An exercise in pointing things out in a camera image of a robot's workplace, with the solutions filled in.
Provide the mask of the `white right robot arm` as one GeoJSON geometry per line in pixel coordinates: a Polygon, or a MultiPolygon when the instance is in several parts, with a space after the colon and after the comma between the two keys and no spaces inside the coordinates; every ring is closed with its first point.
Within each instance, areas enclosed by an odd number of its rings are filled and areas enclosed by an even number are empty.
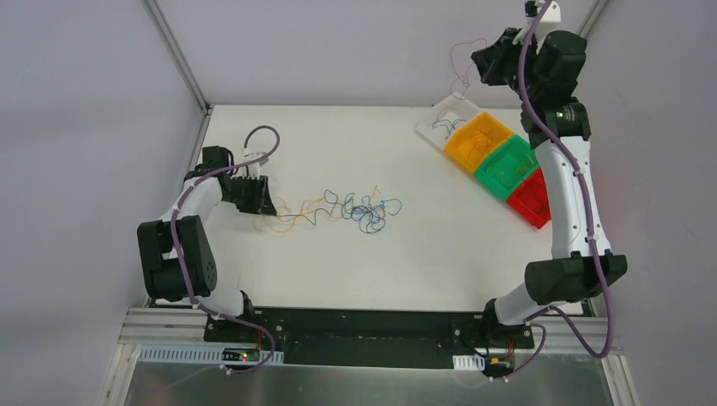
{"type": "Polygon", "coordinates": [[[610,286],[627,273],[627,258],[614,253],[599,218],[588,113],[573,94],[586,62],[587,41],[564,30],[552,31],[542,42],[535,35],[519,34],[518,28],[507,28],[471,58],[482,83],[506,85],[522,102],[521,123],[548,194],[551,258],[529,262],[522,284],[486,304],[480,336],[499,347],[536,315],[599,295],[612,334],[610,286]]]}

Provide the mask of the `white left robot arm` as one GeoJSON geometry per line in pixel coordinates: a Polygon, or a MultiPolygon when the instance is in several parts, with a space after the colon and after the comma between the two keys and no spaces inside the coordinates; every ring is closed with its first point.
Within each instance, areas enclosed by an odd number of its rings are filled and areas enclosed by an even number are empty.
{"type": "Polygon", "coordinates": [[[225,329],[238,342],[257,333],[258,320],[249,296],[225,288],[205,233],[212,211],[227,202],[244,214],[275,216],[269,179],[261,174],[268,157],[243,150],[243,167],[237,168],[226,147],[210,146],[201,162],[183,181],[183,190],[160,218],[137,228],[145,290],[153,300],[177,303],[184,299],[209,308],[218,320],[228,315],[225,329]]]}

